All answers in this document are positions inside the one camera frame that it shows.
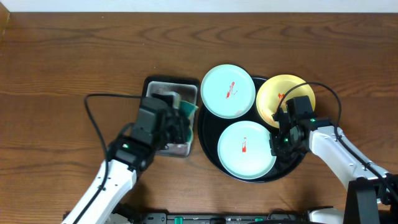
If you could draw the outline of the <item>black rectangular soapy water tray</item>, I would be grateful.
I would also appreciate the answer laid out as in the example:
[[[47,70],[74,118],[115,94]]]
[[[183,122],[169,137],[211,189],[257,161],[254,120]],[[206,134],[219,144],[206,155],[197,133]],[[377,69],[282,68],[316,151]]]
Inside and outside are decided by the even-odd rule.
[[[199,82],[192,78],[175,78],[165,76],[150,76],[144,82],[142,99],[145,97],[159,98],[161,94],[174,91],[181,96],[181,101],[188,101],[197,106]],[[148,146],[161,156],[188,157],[192,150],[192,144],[172,144],[166,146]]]

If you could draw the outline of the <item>yellow plate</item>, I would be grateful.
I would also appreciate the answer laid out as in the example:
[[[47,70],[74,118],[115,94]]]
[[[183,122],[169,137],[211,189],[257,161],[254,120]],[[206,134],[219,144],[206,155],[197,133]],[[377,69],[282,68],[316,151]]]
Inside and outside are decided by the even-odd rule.
[[[256,108],[261,118],[273,128],[279,129],[279,123],[273,120],[272,115],[276,113],[277,106],[285,94],[294,86],[305,83],[305,80],[294,75],[277,75],[264,82],[256,96]],[[307,95],[310,99],[312,109],[315,109],[315,94],[310,85],[296,88],[284,98],[281,108],[287,111],[286,101],[296,96]]]

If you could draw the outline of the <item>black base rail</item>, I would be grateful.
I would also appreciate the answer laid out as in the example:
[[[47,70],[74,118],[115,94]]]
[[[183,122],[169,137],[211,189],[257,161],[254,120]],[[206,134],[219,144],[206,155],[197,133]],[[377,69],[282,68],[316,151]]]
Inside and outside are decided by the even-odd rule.
[[[275,209],[265,215],[136,213],[121,206],[102,222],[105,224],[245,224],[245,223],[343,223],[344,212],[321,207],[304,213]]]

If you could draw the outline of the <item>mint green plate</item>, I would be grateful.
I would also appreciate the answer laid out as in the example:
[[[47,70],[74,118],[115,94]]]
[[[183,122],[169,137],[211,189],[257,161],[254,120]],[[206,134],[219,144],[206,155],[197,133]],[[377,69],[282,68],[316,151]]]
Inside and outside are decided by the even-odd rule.
[[[243,68],[223,64],[204,76],[200,94],[205,108],[213,115],[235,119],[251,109],[256,89],[251,76]]]
[[[218,141],[221,165],[233,176],[253,180],[273,168],[276,156],[271,154],[270,132],[253,121],[239,121],[229,125]]]

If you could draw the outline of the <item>green yellow sponge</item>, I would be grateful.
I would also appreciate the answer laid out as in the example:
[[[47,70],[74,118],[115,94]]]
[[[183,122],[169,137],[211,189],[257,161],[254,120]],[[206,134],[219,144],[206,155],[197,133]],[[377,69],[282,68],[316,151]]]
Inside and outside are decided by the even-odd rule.
[[[193,142],[193,122],[195,120],[195,113],[197,109],[198,106],[193,103],[184,100],[180,102],[179,112],[184,123],[186,123],[186,126],[188,127],[186,141],[187,144],[191,144]]]

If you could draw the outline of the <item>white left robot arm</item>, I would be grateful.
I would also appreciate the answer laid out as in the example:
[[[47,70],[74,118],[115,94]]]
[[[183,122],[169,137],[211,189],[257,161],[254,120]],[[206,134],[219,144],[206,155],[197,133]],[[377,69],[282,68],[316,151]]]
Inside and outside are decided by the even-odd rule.
[[[125,124],[110,144],[105,144],[97,129],[104,161],[88,190],[62,222],[105,223],[153,163],[157,151],[171,144],[192,143],[197,109],[197,105],[172,95],[142,97],[136,120]]]

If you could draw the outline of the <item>round black tray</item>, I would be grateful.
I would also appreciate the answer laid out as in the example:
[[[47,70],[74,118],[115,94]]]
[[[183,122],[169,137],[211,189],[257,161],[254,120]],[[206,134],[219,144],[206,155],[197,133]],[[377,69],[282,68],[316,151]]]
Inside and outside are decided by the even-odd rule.
[[[256,93],[261,84],[265,82],[264,79],[261,78],[252,78],[254,81],[254,86],[256,89]],[[225,173],[226,175],[241,180],[243,182],[252,182],[252,183],[266,183],[272,182],[278,179],[281,179],[291,173],[298,165],[303,161],[305,155],[304,154],[292,154],[287,157],[277,157],[276,162],[273,168],[266,175],[253,179],[253,180],[244,180],[239,179],[232,174],[230,174],[222,165],[218,157],[217,145],[221,133],[231,124],[239,122],[239,121],[253,121],[255,123],[259,123],[269,130],[270,134],[276,133],[276,129],[269,126],[265,123],[262,118],[259,116],[257,112],[255,103],[252,105],[251,109],[244,115],[235,118],[235,119],[224,119],[219,118],[213,115],[208,109],[203,105],[200,109],[199,118],[198,118],[198,137],[200,140],[201,147],[211,161],[213,165],[215,165],[220,171]]]

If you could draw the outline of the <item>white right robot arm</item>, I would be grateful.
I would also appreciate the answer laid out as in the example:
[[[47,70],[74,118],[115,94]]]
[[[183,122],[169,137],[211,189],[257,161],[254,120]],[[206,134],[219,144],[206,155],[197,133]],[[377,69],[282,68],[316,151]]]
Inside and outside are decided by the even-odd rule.
[[[281,108],[273,114],[279,133],[270,137],[271,153],[289,156],[299,150],[318,156],[347,190],[343,211],[318,208],[311,223],[397,223],[397,175],[368,159],[329,119],[311,109]]]

